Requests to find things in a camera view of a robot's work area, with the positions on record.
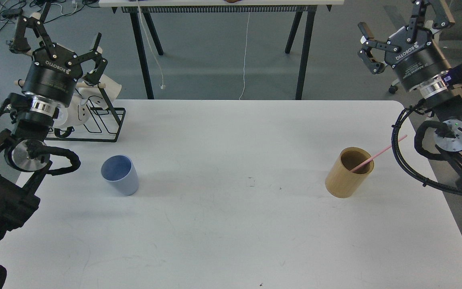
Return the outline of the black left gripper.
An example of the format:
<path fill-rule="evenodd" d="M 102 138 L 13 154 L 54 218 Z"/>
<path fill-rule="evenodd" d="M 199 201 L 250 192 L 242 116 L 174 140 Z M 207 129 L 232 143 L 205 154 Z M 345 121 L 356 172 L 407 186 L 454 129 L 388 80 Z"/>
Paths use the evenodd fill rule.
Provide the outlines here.
<path fill-rule="evenodd" d="M 7 42 L 14 54 L 27 54 L 31 46 L 26 38 L 28 29 L 40 39 L 40 48 L 32 53 L 32 64 L 22 86 L 22 93 L 55 101 L 61 106 L 70 105 L 77 81 L 81 78 L 88 85 L 97 85 L 108 65 L 99 46 L 101 33 L 97 33 L 93 46 L 85 54 L 77 55 L 60 44 L 53 44 L 44 27 L 44 20 L 35 16 L 19 16 L 14 37 Z M 81 64 L 94 61 L 95 68 L 83 74 Z"/>

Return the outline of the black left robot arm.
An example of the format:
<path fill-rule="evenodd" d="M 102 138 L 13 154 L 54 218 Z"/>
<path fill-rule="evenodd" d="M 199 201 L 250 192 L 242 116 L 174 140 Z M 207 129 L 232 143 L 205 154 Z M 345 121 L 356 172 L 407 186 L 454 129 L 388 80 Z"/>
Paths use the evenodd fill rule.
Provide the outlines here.
<path fill-rule="evenodd" d="M 0 241 L 23 227 L 37 211 L 36 191 L 47 175 L 79 169 L 79 156 L 51 147 L 45 140 L 62 109 L 69 108 L 77 85 L 98 85 L 107 65 L 97 33 L 92 48 L 76 53 L 53 42 L 45 15 L 20 16 L 9 51 L 31 57 L 20 93 L 10 93 L 0 105 Z M 7 269 L 0 265 L 0 289 Z"/>

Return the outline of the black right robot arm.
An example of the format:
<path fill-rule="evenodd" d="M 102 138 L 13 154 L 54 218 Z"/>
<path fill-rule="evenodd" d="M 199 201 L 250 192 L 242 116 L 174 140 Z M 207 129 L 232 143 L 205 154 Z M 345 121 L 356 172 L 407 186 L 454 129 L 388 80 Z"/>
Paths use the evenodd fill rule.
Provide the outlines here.
<path fill-rule="evenodd" d="M 440 191 L 462 196 L 462 64 L 451 67 L 438 47 L 438 31 L 455 24 L 443 0 L 413 0 L 408 24 L 385 42 L 378 41 L 365 22 L 358 27 L 362 47 L 358 56 L 372 74 L 390 67 L 407 91 L 418 90 L 422 98 L 405 108 L 393 124 L 391 144 L 396 162 L 409 176 Z M 431 113 L 416 130 L 414 148 L 421 156 L 445 161 L 458 174 L 455 186 L 433 181 L 413 169 L 399 149 L 402 124 L 412 113 Z"/>

